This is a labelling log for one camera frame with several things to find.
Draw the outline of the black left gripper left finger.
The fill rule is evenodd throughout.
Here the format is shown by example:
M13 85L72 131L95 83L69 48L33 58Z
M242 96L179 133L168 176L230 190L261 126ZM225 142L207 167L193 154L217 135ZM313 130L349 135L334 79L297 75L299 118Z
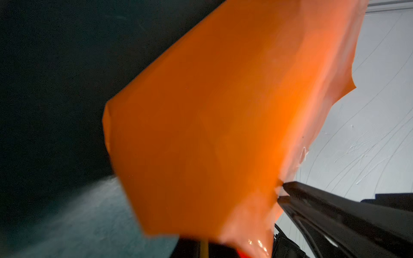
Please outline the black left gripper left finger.
M172 251L170 258L200 258L201 242L180 238Z

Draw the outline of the clear tape piece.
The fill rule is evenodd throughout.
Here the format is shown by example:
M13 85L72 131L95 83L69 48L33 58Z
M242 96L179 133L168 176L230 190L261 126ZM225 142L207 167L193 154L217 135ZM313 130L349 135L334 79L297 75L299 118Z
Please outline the clear tape piece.
M260 239L247 239L244 252L251 258L270 258L269 250Z

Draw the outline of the orange wrapping paper sheet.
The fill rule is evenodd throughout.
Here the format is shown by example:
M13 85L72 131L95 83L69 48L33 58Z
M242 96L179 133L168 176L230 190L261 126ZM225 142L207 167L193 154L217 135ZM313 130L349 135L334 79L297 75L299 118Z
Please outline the orange wrapping paper sheet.
M146 234L271 254L282 182L355 88L367 6L225 1L106 103L106 149Z

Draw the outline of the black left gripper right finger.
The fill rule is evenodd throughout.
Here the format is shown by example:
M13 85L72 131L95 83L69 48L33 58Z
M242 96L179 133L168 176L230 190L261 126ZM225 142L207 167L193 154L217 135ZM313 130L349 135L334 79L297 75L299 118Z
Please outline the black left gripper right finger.
M208 248L209 258L240 258L238 252L232 247L209 243Z

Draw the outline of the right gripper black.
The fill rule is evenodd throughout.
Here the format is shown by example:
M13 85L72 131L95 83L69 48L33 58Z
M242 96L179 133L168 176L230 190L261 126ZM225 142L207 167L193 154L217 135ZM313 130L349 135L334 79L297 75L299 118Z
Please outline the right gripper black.
M317 258L410 258L413 195L380 193L355 202L288 182L278 204L301 231ZM272 258L309 258L274 224Z

